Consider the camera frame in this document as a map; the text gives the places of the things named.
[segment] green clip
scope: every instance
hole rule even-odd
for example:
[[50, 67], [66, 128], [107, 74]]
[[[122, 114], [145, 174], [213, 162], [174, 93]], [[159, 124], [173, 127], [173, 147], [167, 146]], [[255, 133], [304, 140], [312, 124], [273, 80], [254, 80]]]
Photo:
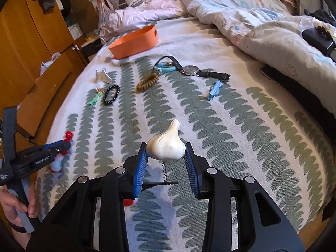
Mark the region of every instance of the green clip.
[[99, 100], [99, 98], [101, 98], [103, 94], [104, 93], [97, 93], [90, 102], [86, 103], [88, 105], [88, 108], [91, 109], [92, 106], [96, 104], [96, 102]]

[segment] garlic bulb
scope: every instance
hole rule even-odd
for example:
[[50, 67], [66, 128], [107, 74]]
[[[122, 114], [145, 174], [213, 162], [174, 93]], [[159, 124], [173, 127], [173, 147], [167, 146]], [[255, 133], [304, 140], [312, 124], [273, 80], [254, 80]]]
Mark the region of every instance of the garlic bulb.
[[185, 153], [185, 145], [178, 136], [179, 127], [180, 122], [174, 119], [165, 132], [154, 136], [147, 143], [147, 155], [164, 162], [181, 159]]

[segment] human hand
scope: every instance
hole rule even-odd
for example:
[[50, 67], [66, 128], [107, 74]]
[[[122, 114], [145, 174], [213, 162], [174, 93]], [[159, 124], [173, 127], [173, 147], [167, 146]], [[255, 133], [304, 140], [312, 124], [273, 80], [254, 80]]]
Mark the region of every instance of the human hand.
[[2, 205], [5, 216], [9, 222], [16, 226], [23, 226], [16, 209], [23, 213], [28, 212], [30, 218], [37, 217], [38, 211], [36, 208], [36, 193], [33, 181], [29, 182], [28, 202], [29, 205], [27, 207], [21, 203], [16, 196], [10, 194], [5, 186], [2, 190], [0, 190], [0, 203]]

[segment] silver screw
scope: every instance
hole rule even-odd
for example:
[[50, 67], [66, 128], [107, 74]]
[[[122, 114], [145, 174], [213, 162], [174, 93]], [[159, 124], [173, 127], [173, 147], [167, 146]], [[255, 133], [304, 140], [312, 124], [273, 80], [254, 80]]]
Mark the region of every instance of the silver screw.
[[217, 170], [215, 168], [208, 168], [207, 172], [210, 173], [210, 174], [216, 174]]
[[126, 171], [124, 167], [117, 167], [116, 168], [116, 173], [118, 174], [123, 174]]
[[248, 176], [245, 178], [245, 181], [248, 182], [249, 184], [253, 184], [254, 183], [254, 178], [252, 176]]
[[78, 182], [80, 184], [84, 184], [86, 181], [87, 181], [87, 177], [85, 177], [85, 176], [81, 176], [81, 177], [78, 178]]

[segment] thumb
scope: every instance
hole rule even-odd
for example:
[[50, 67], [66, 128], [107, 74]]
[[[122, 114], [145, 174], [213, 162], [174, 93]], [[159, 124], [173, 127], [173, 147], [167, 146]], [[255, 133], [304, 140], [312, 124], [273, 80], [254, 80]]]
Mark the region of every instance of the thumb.
[[27, 212], [27, 207], [19, 201], [19, 199], [8, 192], [4, 192], [2, 202], [10, 207], [16, 208], [19, 212]]

